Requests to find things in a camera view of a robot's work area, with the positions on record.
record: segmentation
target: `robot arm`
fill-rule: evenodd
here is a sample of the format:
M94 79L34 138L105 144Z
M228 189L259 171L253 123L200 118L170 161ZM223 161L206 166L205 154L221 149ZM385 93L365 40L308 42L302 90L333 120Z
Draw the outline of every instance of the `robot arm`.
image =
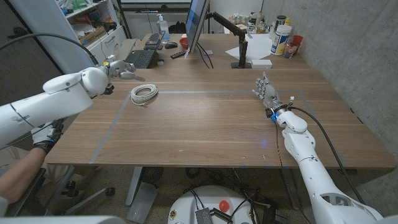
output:
M86 110L93 104L92 97L112 92L112 77L142 80L135 70L133 64L122 61L86 68L49 80L43 85L44 93L0 106L0 147L48 121Z
M285 148L300 167L317 224L376 223L383 217L375 209L363 205L340 191L315 152L315 139L307 130L307 122L286 108L279 100L266 73L257 79L253 92L266 106L267 116L285 128Z

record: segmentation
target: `keyboard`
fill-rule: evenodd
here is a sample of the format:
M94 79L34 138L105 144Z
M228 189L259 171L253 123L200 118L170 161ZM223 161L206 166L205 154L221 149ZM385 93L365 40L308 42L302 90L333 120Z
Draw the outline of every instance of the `keyboard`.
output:
M155 50L133 50L125 62L133 63L135 68L147 68L154 54Z
M159 33L154 33L149 37L145 45L157 45L159 42Z

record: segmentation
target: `remote control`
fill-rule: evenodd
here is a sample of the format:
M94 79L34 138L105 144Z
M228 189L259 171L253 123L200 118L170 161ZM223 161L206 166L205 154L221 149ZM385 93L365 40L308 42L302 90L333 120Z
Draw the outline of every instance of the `remote control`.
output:
M183 50L181 52L175 53L175 54L171 55L170 57L172 59L175 59L175 58L178 58L178 57L181 57L181 56L185 55L185 53L187 53L187 50Z

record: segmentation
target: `red cup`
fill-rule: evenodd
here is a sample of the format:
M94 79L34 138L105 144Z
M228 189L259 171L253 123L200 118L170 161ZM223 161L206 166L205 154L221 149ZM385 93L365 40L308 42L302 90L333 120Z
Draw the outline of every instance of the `red cup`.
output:
M300 36L300 35L294 35L293 36L293 43L298 44L297 50L294 52L293 55L296 55L297 52L299 51L299 48L301 46L301 41L303 41L303 37L302 36Z
M302 36L300 36L300 35L294 35L293 36L293 43L296 43L296 44L301 44L301 41L303 41L303 37Z
M188 49L188 38L184 37L180 39L180 44L183 48Z

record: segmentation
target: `concrete wall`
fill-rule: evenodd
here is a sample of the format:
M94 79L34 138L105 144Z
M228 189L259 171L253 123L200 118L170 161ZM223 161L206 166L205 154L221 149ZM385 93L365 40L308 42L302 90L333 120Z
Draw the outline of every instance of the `concrete wall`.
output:
M398 1L266 0L263 13L267 24L290 18L301 56L398 161ZM398 213L397 169L358 190L382 215Z

